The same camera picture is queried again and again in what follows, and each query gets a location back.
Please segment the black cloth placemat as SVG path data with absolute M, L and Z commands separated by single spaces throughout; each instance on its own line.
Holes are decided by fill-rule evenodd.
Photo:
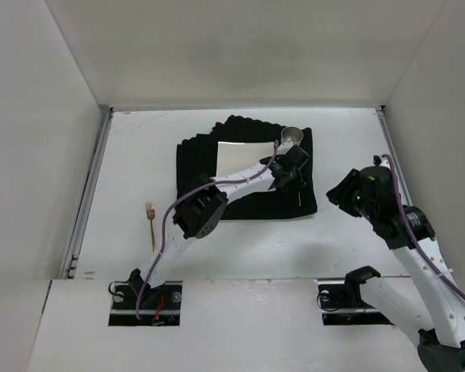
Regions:
M 225 122 L 217 122 L 209 134 L 197 134 L 182 140 L 176 148 L 177 195 L 182 196 L 197 175 L 216 175 L 219 142 L 273 142 L 281 138 L 283 128 L 277 123 L 231 115 Z M 318 206 L 312 169 L 312 160 L 302 169 L 306 185 L 301 192 L 301 207 L 298 206 L 297 192 L 255 193 L 228 204 L 222 220 L 283 220 L 315 214 Z

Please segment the aluminium table rail right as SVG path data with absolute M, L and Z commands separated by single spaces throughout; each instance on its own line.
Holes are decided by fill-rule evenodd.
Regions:
M 405 180 L 404 175 L 402 173 L 401 165 L 400 165 L 399 159 L 398 159 L 398 155 L 396 153 L 394 143 L 393 143 L 392 138 L 391 138 L 391 133 L 390 133 L 390 130 L 388 128 L 388 124 L 387 124 L 387 121 L 386 121 L 386 116 L 385 116 L 385 113 L 384 113 L 384 106 L 377 106 L 375 108 L 375 110 L 376 110 L 377 117 L 378 117 L 380 125 L 381 125 L 382 132 L 384 134 L 384 138 L 385 138 L 385 141 L 386 141 L 386 144 L 387 144 L 387 148 L 389 150 L 389 154 L 390 154 L 390 156 L 391 156 L 391 158 L 392 158 L 392 160 L 394 162 L 396 174 L 398 176 L 398 184 L 399 184 L 399 188 L 401 190 L 401 196 L 402 196 L 403 200 L 405 201 L 405 203 L 407 205 L 411 205 L 412 204 L 411 195 L 409 193 L 408 185 L 406 184 L 406 180 Z

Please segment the white square plate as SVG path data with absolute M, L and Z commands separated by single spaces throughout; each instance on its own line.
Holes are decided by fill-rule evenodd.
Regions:
M 265 165 L 260 161 L 268 160 L 274 154 L 273 143 L 231 143 L 219 142 L 216 161 L 215 180 L 239 180 L 252 177 L 260 172 Z M 252 180 L 249 184 L 219 185 L 219 190 L 227 194 L 229 200 L 236 200 L 244 196 L 260 192 L 272 192 L 271 185 L 274 178 L 269 171 Z

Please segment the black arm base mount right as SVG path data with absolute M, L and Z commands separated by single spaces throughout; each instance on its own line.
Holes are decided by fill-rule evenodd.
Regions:
M 316 301 L 324 326 L 391 326 L 378 310 L 350 294 L 343 280 L 318 281 Z

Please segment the metal cup with cork base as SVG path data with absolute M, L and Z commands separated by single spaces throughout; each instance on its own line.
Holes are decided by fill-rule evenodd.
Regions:
M 304 133 L 295 126 L 286 126 L 281 130 L 281 144 L 299 146 L 304 139 Z

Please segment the aluminium table rail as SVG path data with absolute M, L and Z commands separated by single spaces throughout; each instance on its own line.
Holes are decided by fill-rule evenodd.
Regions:
M 398 155 L 396 153 L 394 143 L 393 143 L 392 138 L 391 138 L 391 133 L 390 133 L 390 130 L 388 128 L 388 124 L 387 124 L 387 121 L 386 121 L 386 116 L 385 116 L 385 113 L 384 113 L 384 106 L 377 106 L 375 108 L 375 110 L 376 110 L 377 117 L 378 117 L 380 125 L 381 125 L 382 132 L 384 134 L 384 138 L 385 138 L 385 141 L 386 141 L 386 144 L 387 144 L 387 148 L 389 150 L 389 154 L 390 154 L 390 156 L 391 156 L 391 158 L 392 158 L 392 160 L 394 162 L 396 174 L 398 176 L 398 184 L 399 184 L 399 188 L 401 190 L 401 196 L 402 196 L 403 200 L 405 201 L 405 203 L 407 205 L 411 205 L 412 204 L 411 195 L 409 193 L 408 185 L 406 184 L 406 180 L 405 180 L 404 175 L 402 173 L 401 165 L 400 165 L 399 159 L 398 159 Z
M 71 279 L 74 275 L 71 271 L 77 264 L 81 246 L 84 239 L 86 225 L 88 223 L 89 213 L 91 210 L 92 200 L 95 194 L 96 184 L 98 181 L 99 171 L 102 165 L 102 158 L 105 152 L 106 143 L 109 136 L 109 130 L 112 123 L 113 107 L 109 105 L 100 105 L 101 121 L 98 126 L 98 132 L 95 139 L 94 147 L 91 153 L 90 164 L 86 178 L 81 200 L 77 207 L 77 214 L 74 220 L 74 226 L 71 235 L 67 239 L 65 254 L 58 277 L 60 279 Z

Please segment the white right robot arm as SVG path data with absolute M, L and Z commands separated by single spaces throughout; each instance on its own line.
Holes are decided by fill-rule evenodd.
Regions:
M 398 200 L 392 170 L 352 169 L 326 195 L 345 213 L 371 224 L 408 272 L 423 304 L 409 301 L 370 266 L 346 274 L 346 298 L 377 309 L 398 327 L 426 370 L 465 371 L 465 300 L 452 288 L 453 276 L 424 212 Z

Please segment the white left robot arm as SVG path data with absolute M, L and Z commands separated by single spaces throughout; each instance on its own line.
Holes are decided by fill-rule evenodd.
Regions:
M 222 177 L 198 175 L 188 191 L 164 213 L 161 246 L 129 275 L 129 286 L 140 302 L 162 286 L 184 251 L 208 236 L 226 207 L 248 195 L 293 188 L 301 183 L 301 170 L 311 156 L 298 145 L 274 145 L 274 153 L 247 169 Z

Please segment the copper fork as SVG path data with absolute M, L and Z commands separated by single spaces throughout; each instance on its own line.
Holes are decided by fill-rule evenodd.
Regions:
M 155 211 L 153 204 L 150 201 L 146 202 L 145 208 L 146 208 L 146 217 L 149 220 L 149 224 L 150 224 L 150 238 L 151 238 L 151 243 L 152 243 L 152 251 L 155 252 L 157 245 L 156 245 L 153 221 L 156 217 L 156 211 Z

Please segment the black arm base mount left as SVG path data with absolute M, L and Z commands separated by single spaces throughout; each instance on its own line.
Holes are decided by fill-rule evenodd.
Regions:
M 166 282 L 155 291 L 145 294 L 139 304 L 139 319 L 136 317 L 135 294 L 128 283 L 113 281 L 108 286 L 112 296 L 109 326 L 179 326 L 181 320 L 183 285 L 180 281 Z

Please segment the aluminium table rail left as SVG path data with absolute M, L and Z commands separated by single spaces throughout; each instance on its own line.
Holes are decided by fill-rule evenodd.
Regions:
M 89 213 L 91 210 L 92 200 L 95 194 L 96 184 L 98 181 L 99 171 L 102 165 L 102 158 L 105 152 L 106 143 L 109 136 L 109 130 L 112 123 L 113 107 L 109 105 L 100 105 L 101 121 L 98 126 L 98 132 L 95 139 L 94 147 L 91 153 L 90 164 L 86 178 L 81 200 L 77 207 L 77 214 L 74 220 L 74 226 L 71 235 L 67 239 L 65 254 L 58 277 L 60 279 L 71 279 L 74 275 L 71 271 L 77 264 L 81 246 L 84 239 L 86 225 L 88 223 Z

